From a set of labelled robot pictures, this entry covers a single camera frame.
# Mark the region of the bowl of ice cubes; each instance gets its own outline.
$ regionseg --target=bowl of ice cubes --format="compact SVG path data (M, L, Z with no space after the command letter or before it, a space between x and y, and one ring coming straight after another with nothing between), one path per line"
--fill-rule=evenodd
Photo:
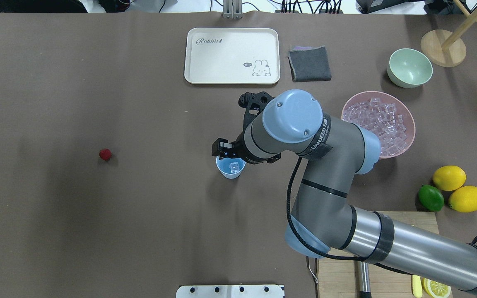
M381 144L380 159L406 152L415 139L415 122L407 107L388 93L366 91L352 96L341 119L374 133Z

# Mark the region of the green bowl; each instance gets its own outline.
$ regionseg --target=green bowl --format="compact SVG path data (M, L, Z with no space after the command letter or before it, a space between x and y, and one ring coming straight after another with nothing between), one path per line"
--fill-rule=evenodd
M420 86L429 81L433 73L432 63L420 51L399 49L391 54L388 76L397 86Z

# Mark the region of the rectangular tray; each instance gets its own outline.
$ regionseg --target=rectangular tray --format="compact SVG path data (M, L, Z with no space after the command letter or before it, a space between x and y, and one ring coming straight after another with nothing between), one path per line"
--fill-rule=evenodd
M184 76L192 84L277 83L278 34L270 28L193 28Z

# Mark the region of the yellow lemon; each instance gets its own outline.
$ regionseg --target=yellow lemon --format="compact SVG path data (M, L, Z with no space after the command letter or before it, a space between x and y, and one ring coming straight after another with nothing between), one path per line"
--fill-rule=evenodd
M440 190L451 191L460 188L467 180L467 175L458 166L442 166L435 171L432 180Z
M459 212L472 212L477 210L477 187L464 186L454 191L448 200L450 208Z
M422 286L426 293L433 298L447 298L452 291L450 286L438 283L437 281L431 281L430 279L423 279Z

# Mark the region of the blue plastic cover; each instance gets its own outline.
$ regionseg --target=blue plastic cover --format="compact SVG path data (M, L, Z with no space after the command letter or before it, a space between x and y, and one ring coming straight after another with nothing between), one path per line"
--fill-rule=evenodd
M369 130L364 130L358 125L356 126L360 128L360 131L362 132L362 136L364 137L364 145L366 148L364 162L362 164L362 167L360 168L360 170L358 170L358 172L356 172L356 174L365 174L373 169L373 166L375 166L376 162L378 161L378 158L380 157L380 140L374 133L370 132Z
M312 94L293 89L284 91L267 104L263 126L277 141L295 144L314 136L323 121L320 103Z
M293 215L290 215L290 218L292 219L292 223L294 224L294 228L296 228L297 233L305 240L306 243L308 243L310 246L314 247L315 249L319 251L323 251L325 253L329 252L331 249L325 243L323 243L320 239L318 239L314 234L312 234L307 228L305 228ZM295 251L311 257L311 258L318 258L322 259L324 257L313 253L310 251L308 248L306 248L299 240L297 237L294 235L292 232L292 229L290 228L290 225L286 226L286 232L284 232L284 240L286 240L286 243L293 248Z

